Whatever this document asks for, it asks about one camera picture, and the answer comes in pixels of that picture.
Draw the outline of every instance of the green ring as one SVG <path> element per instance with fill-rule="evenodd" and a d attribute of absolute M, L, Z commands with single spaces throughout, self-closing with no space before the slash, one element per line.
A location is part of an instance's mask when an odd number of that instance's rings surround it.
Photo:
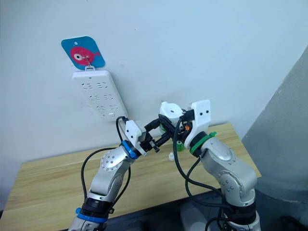
<path fill-rule="evenodd" d="M 204 136 L 203 138 L 201 138 L 190 150 L 189 152 L 191 154 L 194 153 L 194 151 L 196 151 L 197 148 L 199 148 L 205 141 L 207 141 L 208 139 L 214 137 L 217 134 L 217 132 L 211 132 L 210 134 Z"/>

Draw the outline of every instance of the electrical outlet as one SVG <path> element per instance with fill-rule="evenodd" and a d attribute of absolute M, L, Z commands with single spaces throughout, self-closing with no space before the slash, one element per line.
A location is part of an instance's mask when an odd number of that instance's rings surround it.
<path fill-rule="evenodd" d="M 78 71 L 73 74 L 73 81 L 103 120 L 115 121 L 118 116 L 127 116 L 108 71 Z"/>

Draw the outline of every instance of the gray wall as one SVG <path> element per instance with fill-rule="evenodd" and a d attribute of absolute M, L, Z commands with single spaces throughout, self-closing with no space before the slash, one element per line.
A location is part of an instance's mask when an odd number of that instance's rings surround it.
<path fill-rule="evenodd" d="M 308 200 L 307 48 L 243 143 L 262 174 L 257 189 L 281 199 Z"/>

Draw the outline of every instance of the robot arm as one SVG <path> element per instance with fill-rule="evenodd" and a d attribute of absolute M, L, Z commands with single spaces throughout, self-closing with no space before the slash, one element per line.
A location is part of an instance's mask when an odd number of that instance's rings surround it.
<path fill-rule="evenodd" d="M 176 131 L 179 120 L 182 126 Z M 129 166 L 151 149 L 158 152 L 159 147 L 175 132 L 191 154 L 201 158 L 204 168 L 219 182 L 227 203 L 233 208 L 234 212 L 224 211 L 224 216 L 232 220 L 225 224 L 224 230 L 260 231 L 254 190 L 257 176 L 214 134 L 206 133 L 210 121 L 209 100 L 194 102 L 187 111 L 174 103 L 162 102 L 159 118 L 144 128 L 133 120 L 126 121 L 125 135 L 128 140 L 103 155 L 87 199 L 82 208 L 77 209 L 69 231 L 104 230 Z M 157 127 L 164 134 L 156 141 L 149 131 Z"/>

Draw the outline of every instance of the gray floor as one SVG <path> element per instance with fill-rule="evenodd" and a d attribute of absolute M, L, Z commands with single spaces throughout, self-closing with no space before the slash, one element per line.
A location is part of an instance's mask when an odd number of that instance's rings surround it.
<path fill-rule="evenodd" d="M 219 202 L 219 198 L 212 192 L 197 197 L 207 202 Z M 216 208 L 200 206 L 190 199 L 183 199 L 109 219 L 106 231 L 139 231 L 141 229 L 130 228 L 136 221 L 142 221 L 144 231 L 183 231 L 180 207 L 184 203 L 192 203 L 198 207 L 207 219 L 217 216 L 218 210 Z M 261 219 L 262 231 L 297 231 L 298 229 L 293 226 L 283 227 L 281 225 L 280 217 L 288 215 L 308 226 L 308 202 L 282 201 L 257 191 L 257 210 Z M 216 223 L 211 225 L 211 231 L 219 231 Z"/>

